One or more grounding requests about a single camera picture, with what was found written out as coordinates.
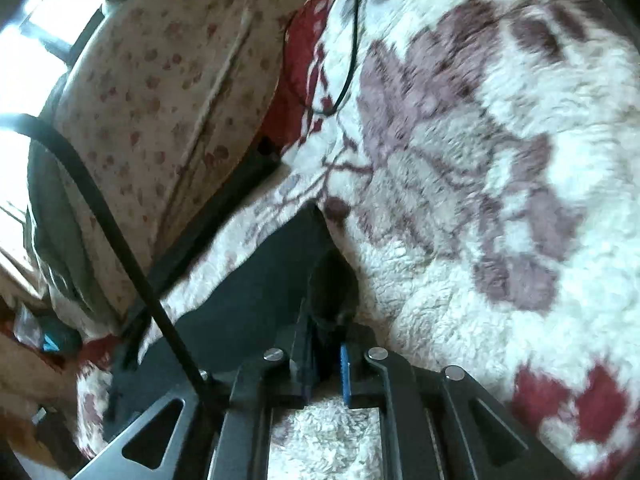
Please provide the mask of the black pants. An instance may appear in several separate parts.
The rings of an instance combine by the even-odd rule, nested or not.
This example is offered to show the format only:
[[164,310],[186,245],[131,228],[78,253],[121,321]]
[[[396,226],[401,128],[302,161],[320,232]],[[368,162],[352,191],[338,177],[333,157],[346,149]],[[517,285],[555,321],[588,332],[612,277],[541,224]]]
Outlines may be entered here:
[[[354,319],[359,300],[356,274],[337,249],[315,202],[275,230],[196,309],[180,315],[178,335],[201,370],[236,370],[266,350],[277,334],[306,312],[318,338],[335,353]],[[152,316],[134,305],[113,356],[112,383],[102,436],[112,440],[186,374],[165,339],[139,351]]]

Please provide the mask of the teal object at bedside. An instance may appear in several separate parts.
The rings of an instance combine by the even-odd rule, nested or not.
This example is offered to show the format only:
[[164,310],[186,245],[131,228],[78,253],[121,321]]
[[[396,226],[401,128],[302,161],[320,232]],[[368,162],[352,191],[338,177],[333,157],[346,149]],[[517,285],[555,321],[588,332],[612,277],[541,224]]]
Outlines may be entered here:
[[63,323],[55,316],[38,318],[42,330],[42,350],[58,356],[76,356],[82,348],[78,330]]

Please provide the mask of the grey green towel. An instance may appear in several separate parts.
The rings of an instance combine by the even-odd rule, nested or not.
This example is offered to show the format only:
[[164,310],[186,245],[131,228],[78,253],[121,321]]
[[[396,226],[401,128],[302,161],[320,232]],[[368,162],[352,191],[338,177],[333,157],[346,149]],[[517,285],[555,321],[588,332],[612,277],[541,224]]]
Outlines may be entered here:
[[67,172],[32,141],[27,163],[29,206],[24,243],[47,285],[53,311],[87,338],[120,332],[120,319],[93,273],[63,178]]

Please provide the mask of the red white floral blanket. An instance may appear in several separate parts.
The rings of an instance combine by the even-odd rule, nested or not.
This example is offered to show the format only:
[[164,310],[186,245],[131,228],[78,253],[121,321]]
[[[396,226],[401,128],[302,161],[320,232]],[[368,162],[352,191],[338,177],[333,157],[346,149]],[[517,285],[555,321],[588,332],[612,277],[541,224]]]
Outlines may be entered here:
[[639,55],[602,0],[305,0],[255,136],[281,165],[164,293],[174,322],[315,202],[381,344],[466,368],[577,477],[622,472]]

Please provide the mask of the floral beige pillow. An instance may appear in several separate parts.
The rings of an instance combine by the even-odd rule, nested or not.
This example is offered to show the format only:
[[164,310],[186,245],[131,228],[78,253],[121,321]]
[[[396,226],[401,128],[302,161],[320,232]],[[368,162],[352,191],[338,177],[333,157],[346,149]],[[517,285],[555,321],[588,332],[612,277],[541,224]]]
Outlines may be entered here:
[[73,70],[55,127],[149,270],[238,164],[305,0],[126,0]]

